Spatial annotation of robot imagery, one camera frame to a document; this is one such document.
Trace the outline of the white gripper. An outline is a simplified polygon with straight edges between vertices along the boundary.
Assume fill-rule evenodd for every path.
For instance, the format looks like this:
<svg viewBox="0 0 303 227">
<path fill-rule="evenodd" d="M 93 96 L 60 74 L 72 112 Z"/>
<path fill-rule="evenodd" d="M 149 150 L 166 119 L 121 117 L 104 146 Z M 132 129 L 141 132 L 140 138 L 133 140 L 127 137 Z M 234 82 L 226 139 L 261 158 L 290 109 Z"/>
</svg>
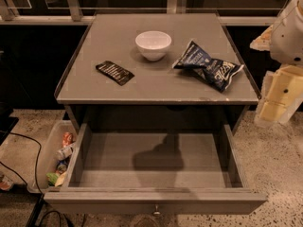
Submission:
<svg viewBox="0 0 303 227">
<path fill-rule="evenodd" d="M 269 51 L 273 26 L 268 26 L 250 47 Z M 275 72 L 267 71 L 261 86 L 255 123 L 263 128 L 286 124 L 303 101 L 303 67 L 282 64 Z"/>
</svg>

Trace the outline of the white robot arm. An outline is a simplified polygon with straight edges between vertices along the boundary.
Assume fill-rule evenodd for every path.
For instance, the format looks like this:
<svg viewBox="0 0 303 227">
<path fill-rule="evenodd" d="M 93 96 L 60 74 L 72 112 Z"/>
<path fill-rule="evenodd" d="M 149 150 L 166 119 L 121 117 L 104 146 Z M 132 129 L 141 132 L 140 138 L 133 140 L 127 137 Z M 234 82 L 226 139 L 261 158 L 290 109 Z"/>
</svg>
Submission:
<svg viewBox="0 0 303 227">
<path fill-rule="evenodd" d="M 250 47 L 269 51 L 271 58 L 280 63 L 275 72 L 267 71 L 264 76 L 255 123 L 260 127 L 285 124 L 302 103 L 303 0 L 291 0 Z"/>
</svg>

